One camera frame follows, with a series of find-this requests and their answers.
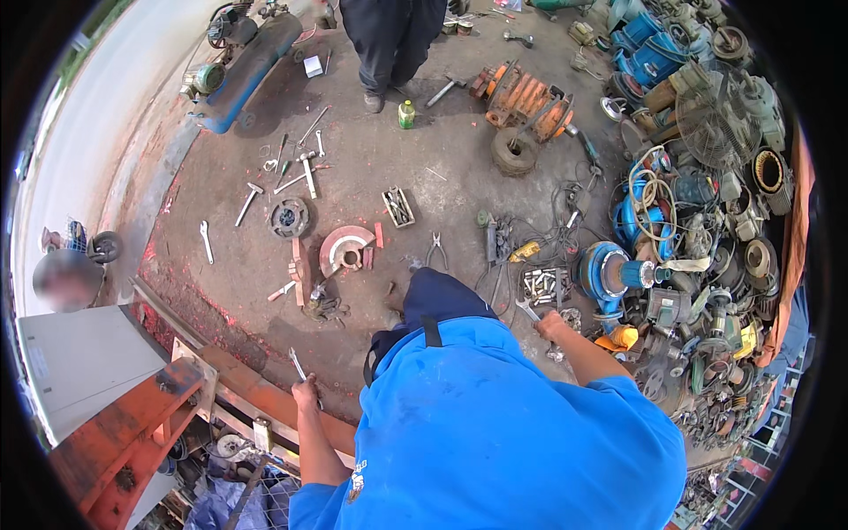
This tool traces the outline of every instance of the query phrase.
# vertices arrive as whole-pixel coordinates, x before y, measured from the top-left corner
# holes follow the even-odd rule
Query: plastic bottle
[[[398,106],[398,122],[401,129],[411,129],[412,120],[416,118],[416,110],[412,108],[412,102],[407,99]]]

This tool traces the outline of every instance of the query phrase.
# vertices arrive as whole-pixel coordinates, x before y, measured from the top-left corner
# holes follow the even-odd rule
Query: blue shirt
[[[357,469],[305,484],[304,528],[662,528],[683,493],[683,436],[627,377],[553,382],[495,319],[398,342],[362,389]]]

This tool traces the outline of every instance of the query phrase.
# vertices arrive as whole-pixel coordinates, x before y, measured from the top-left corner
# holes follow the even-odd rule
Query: pliers
[[[432,257],[432,251],[438,247],[438,251],[442,253],[442,258],[444,258],[444,269],[448,269],[448,255],[444,253],[444,248],[442,248],[442,232],[438,234],[436,232],[432,233],[432,245],[430,245],[430,250],[427,251],[427,263],[426,265],[430,266],[430,258]]]

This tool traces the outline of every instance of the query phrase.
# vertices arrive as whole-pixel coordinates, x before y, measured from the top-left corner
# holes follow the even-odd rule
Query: man's arm
[[[350,471],[338,458],[321,426],[315,374],[309,374],[306,382],[292,385],[292,395],[298,403],[301,483],[338,486],[350,478]]]
[[[556,311],[548,311],[541,321],[533,323],[533,327],[542,338],[562,349],[581,387],[603,377],[625,376],[633,379],[630,372],[612,355],[572,330]]]

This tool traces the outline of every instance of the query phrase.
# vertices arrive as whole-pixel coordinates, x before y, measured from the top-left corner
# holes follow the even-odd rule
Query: road
[[[42,228],[69,217],[92,232],[139,114],[203,35],[219,0],[137,0],[118,19],[64,96],[53,129],[22,183],[12,235],[18,316],[51,312],[32,290]]]

